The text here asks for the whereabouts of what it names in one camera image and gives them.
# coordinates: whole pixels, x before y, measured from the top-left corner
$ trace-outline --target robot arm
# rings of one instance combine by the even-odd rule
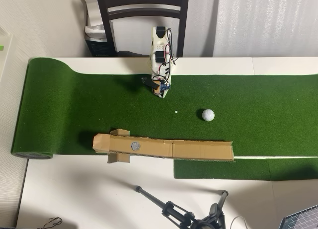
[[[153,89],[155,95],[164,98],[171,86],[171,68],[174,66],[171,29],[153,28],[150,61],[151,79],[143,78],[142,81]]]

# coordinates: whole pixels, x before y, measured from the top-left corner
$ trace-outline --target dark wooden chair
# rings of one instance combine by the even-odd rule
[[[103,20],[109,49],[114,53],[113,57],[145,57],[128,51],[116,52],[114,38],[110,27],[110,21],[133,16],[164,16],[179,19],[179,34],[177,44],[177,57],[183,56],[185,26],[187,22],[189,0],[97,0],[100,14]],[[130,8],[116,11],[108,11],[108,8],[129,4],[166,4],[179,6],[180,10],[166,8]]]

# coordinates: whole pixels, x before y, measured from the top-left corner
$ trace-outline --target tripod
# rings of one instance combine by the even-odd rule
[[[222,212],[222,207],[225,202],[226,197],[229,195],[227,191],[222,192],[222,196],[218,203],[214,203],[210,207],[210,212],[207,217],[202,220],[195,219],[195,216],[192,212],[188,212],[187,210],[179,207],[178,205],[174,204],[171,201],[164,203],[160,201],[158,198],[155,198],[150,193],[147,193],[144,189],[140,186],[136,187],[136,192],[141,193],[150,201],[155,203],[157,206],[162,208],[162,215],[168,218],[173,224],[175,224],[180,229],[226,229],[225,228],[225,218]],[[174,207],[182,210],[185,214],[181,214],[180,212],[176,211]]]

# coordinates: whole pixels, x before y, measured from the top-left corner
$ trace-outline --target electrical wire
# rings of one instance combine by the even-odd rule
[[[168,38],[168,44],[166,44],[166,45],[164,46],[164,48],[163,48],[164,63],[162,63],[162,64],[159,66],[159,68],[158,68],[158,75],[156,75],[156,76],[161,76],[161,77],[163,77],[164,80],[165,80],[164,83],[168,82],[168,83],[170,84],[170,82],[169,82],[168,80],[169,80],[169,77],[170,77],[171,62],[173,62],[173,64],[175,65],[175,60],[177,60],[179,57],[176,58],[176,59],[173,58],[173,53],[172,53],[172,50],[173,50],[173,46],[172,46],[172,31],[171,31],[171,28],[168,28],[168,29],[166,30],[166,34],[167,34],[167,38]],[[168,72],[166,73],[166,74],[168,74],[168,77],[166,77],[166,76],[164,77],[164,76],[160,75],[160,68],[162,67],[162,65],[165,65],[165,66],[166,66],[166,64],[167,64],[167,59],[165,58],[165,55],[166,55],[166,54],[170,54],[170,57],[169,57],[169,68],[168,68],[169,70],[168,70]]]
[[[37,228],[37,229],[53,228],[53,227],[55,227],[55,226],[57,226],[57,225],[59,225],[59,224],[61,224],[61,223],[63,222],[63,220],[62,220],[61,218],[59,218],[59,217],[50,218],[49,220],[50,220],[50,221],[49,221],[48,223],[46,223],[42,228]]]
[[[235,221],[235,219],[237,219],[237,218],[243,218],[243,220],[244,220],[244,224],[245,224],[245,227],[246,227],[246,229],[248,229],[248,228],[247,228],[246,220],[245,220],[245,218],[244,218],[244,217],[242,217],[242,216],[237,216],[237,217],[235,217],[235,218],[233,219],[233,221],[231,222],[231,225],[230,225],[230,229],[232,229],[232,224],[233,224],[233,222]]]

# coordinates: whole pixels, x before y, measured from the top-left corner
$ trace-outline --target putting mat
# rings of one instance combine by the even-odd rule
[[[80,74],[58,60],[31,60],[12,154],[95,154],[95,134],[122,128],[132,136],[233,141],[235,156],[318,156],[318,75],[173,76],[165,99],[142,84],[143,76]],[[207,108],[212,122],[201,118]],[[290,167],[299,179],[307,163],[315,172],[317,159],[277,160],[175,160],[174,175],[282,180]]]

